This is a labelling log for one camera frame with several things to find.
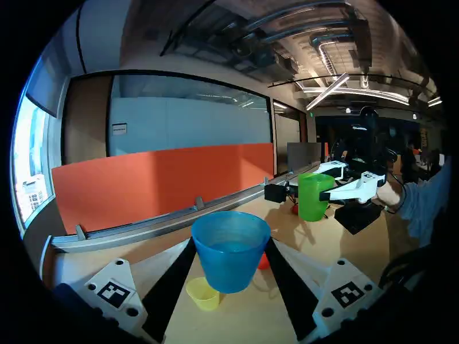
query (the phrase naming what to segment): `blue cup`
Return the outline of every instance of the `blue cup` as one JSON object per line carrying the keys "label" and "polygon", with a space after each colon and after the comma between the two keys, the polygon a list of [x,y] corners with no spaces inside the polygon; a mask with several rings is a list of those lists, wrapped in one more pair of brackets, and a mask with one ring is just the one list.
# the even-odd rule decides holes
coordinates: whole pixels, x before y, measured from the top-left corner
{"label": "blue cup", "polygon": [[199,218],[191,234],[207,282],[230,294],[247,288],[271,229],[261,218],[240,212],[215,212]]}

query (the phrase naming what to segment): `orange partition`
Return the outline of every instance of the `orange partition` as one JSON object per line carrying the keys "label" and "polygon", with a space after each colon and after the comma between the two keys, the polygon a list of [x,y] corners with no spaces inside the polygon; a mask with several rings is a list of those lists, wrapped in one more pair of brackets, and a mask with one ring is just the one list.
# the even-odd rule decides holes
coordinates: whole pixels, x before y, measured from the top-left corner
{"label": "orange partition", "polygon": [[121,226],[189,208],[273,177],[273,144],[152,151],[72,163],[52,170],[65,230]]}

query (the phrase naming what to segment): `white sign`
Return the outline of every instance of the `white sign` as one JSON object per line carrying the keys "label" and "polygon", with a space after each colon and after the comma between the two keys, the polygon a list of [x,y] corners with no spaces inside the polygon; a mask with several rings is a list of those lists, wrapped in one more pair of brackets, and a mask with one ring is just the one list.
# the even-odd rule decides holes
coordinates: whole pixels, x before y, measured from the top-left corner
{"label": "white sign", "polygon": [[127,133],[127,123],[112,124],[111,134],[112,135],[124,135]]}

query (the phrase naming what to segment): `blue shirt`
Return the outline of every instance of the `blue shirt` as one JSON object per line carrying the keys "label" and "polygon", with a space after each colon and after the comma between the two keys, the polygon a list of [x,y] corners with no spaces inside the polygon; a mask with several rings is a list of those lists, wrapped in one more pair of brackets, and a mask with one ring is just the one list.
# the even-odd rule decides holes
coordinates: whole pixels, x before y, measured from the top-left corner
{"label": "blue shirt", "polygon": [[451,160],[446,160],[440,172],[426,183],[405,184],[406,198],[398,214],[401,218],[410,220],[408,232],[411,237],[419,239],[420,247],[430,243],[433,222],[448,204]]}

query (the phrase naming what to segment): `green cup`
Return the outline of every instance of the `green cup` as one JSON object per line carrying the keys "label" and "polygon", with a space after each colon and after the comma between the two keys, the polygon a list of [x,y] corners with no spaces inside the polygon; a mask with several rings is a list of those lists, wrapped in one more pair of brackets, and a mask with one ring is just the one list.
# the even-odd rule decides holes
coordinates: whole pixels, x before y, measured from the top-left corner
{"label": "green cup", "polygon": [[320,191],[331,189],[334,178],[326,174],[303,173],[298,176],[298,214],[305,221],[323,218],[328,201],[319,201]]}

